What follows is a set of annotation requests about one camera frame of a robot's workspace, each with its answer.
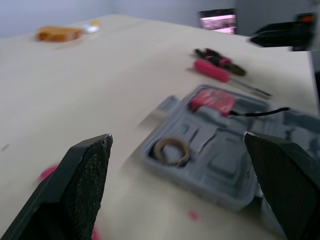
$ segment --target table surface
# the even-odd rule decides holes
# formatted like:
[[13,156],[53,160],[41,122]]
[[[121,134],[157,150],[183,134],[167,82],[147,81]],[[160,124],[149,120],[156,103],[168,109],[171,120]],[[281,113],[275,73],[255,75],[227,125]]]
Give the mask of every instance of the table surface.
[[133,152],[159,125],[146,119],[167,96],[182,98],[200,84],[245,93],[192,71],[194,48],[234,59],[248,70],[246,81],[274,95],[274,107],[316,113],[309,54],[124,15],[100,21],[100,32],[72,42],[37,42],[32,34],[0,40],[0,235],[45,168],[72,145],[111,133],[102,239],[275,239],[246,211],[219,208],[155,177]]

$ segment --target black cable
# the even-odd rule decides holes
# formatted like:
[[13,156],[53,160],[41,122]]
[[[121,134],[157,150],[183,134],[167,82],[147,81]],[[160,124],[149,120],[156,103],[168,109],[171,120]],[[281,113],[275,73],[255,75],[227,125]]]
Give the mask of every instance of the black cable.
[[290,107],[281,107],[277,110],[273,110],[273,111],[266,111],[266,112],[252,112],[252,113],[238,113],[236,111],[230,111],[230,115],[233,116],[244,116],[244,117],[262,117],[262,116],[267,116],[267,115],[272,115],[272,114],[277,114],[280,112],[284,112],[284,111],[289,111]]

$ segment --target screen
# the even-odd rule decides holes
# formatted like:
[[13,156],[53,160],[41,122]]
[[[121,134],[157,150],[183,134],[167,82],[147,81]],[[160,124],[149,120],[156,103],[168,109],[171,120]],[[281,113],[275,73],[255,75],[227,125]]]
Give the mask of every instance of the screen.
[[236,33],[236,10],[235,9],[217,9],[210,11],[201,11],[200,27],[210,31],[235,34]]

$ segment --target tool case compartment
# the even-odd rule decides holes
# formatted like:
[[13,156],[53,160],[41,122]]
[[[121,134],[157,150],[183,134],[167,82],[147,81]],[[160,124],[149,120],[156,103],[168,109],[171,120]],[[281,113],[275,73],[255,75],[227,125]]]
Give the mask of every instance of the tool case compartment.
[[[299,144],[320,163],[320,118],[316,115],[289,110],[267,116],[222,116],[219,111],[201,106],[191,111],[189,103],[205,89],[222,90],[200,85],[179,101],[169,96],[159,109],[167,113],[166,121],[149,136],[139,149],[143,163],[153,172],[204,199],[240,211],[261,193],[249,153],[243,142],[245,131],[280,137]],[[272,106],[263,100],[223,90],[235,99],[232,111],[237,113],[267,112]],[[162,163],[153,155],[153,147],[163,138],[177,138],[190,149],[190,158],[182,166]],[[181,157],[178,149],[163,149],[168,159]],[[262,219],[272,219],[272,210],[264,200]],[[274,231],[279,233],[277,220]]]
[[[243,143],[243,133],[264,132],[271,117],[260,117],[258,121],[253,117],[224,117],[206,106],[192,112],[189,109],[191,99],[204,89],[219,90],[201,85],[182,101],[170,96],[160,104],[159,108],[168,113],[168,118],[139,153],[143,162],[156,173],[215,204],[239,211],[253,200],[258,183]],[[229,93],[235,98],[233,110],[239,113],[270,109],[265,101]],[[189,161],[180,167],[158,161],[153,155],[153,147],[162,138],[185,142],[191,151]],[[181,157],[180,151],[174,147],[166,146],[163,151],[168,159]]]

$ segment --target wall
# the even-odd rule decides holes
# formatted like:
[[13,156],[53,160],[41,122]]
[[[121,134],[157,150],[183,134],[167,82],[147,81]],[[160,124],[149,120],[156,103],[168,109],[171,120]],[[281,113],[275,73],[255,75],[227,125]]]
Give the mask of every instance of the wall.
[[290,22],[295,15],[314,12],[310,0],[237,0],[238,33],[252,36],[267,24]]
[[198,12],[235,7],[235,0],[116,0],[118,13],[199,27]]
[[115,12],[113,0],[0,0],[0,38]]

